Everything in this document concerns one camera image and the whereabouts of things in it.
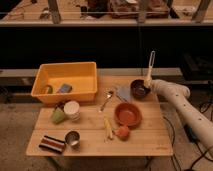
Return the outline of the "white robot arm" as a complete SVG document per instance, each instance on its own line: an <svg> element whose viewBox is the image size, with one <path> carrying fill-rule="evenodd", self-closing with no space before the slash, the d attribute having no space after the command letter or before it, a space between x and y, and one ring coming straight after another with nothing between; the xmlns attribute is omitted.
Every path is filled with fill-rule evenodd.
<svg viewBox="0 0 213 171"><path fill-rule="evenodd" d="M164 80L153 80L151 90L163 96L181 114L203 146L213 157L213 123L202 115L189 101L188 87Z"/></svg>

